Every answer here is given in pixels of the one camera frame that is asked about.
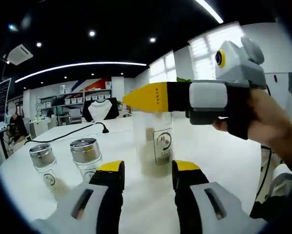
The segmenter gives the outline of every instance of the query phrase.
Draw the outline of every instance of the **window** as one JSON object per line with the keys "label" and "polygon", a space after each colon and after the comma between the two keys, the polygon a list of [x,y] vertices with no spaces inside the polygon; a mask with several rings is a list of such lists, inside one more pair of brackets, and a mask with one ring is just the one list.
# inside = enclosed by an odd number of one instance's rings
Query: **window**
{"label": "window", "polygon": [[225,40],[241,47],[244,35],[238,23],[232,23],[196,37],[189,42],[195,79],[215,79],[214,55]]}
{"label": "window", "polygon": [[174,54],[171,51],[149,67],[149,83],[176,81]]}

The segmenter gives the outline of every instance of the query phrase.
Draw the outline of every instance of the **finger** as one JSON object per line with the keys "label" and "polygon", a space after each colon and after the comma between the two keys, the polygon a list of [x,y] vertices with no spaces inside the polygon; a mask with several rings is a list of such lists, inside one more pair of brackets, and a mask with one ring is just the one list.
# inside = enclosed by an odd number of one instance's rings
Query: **finger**
{"label": "finger", "polygon": [[225,119],[216,119],[213,122],[213,127],[219,131],[224,131],[227,132],[228,131],[228,123],[226,122]]}

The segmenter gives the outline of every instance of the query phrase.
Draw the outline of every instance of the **metal jar lid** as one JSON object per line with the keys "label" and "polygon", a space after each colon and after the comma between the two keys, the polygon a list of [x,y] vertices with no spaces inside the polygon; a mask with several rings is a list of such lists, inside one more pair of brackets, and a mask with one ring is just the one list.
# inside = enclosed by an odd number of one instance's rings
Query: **metal jar lid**
{"label": "metal jar lid", "polygon": [[46,167],[56,160],[50,144],[40,144],[34,146],[29,152],[35,167]]}
{"label": "metal jar lid", "polygon": [[101,151],[97,140],[94,138],[83,138],[70,143],[73,160],[78,163],[87,163],[98,159]]}

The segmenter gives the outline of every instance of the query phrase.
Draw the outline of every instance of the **human hand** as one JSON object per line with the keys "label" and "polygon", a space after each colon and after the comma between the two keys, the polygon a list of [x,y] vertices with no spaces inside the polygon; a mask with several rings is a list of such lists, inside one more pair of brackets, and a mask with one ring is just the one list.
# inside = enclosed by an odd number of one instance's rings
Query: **human hand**
{"label": "human hand", "polygon": [[[286,112],[260,89],[250,91],[247,105],[254,116],[248,138],[270,147],[292,169],[292,123]],[[217,119],[212,125],[220,131],[228,130],[225,119]]]}

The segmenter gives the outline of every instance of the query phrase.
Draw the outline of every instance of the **camera lens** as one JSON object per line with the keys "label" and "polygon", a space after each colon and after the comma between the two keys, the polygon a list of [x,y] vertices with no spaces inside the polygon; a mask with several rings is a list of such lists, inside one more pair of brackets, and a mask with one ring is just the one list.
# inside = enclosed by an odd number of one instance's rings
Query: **camera lens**
{"label": "camera lens", "polygon": [[215,61],[216,61],[216,63],[218,65],[221,64],[221,62],[222,62],[222,54],[221,54],[220,51],[216,52],[216,54],[215,54]]}

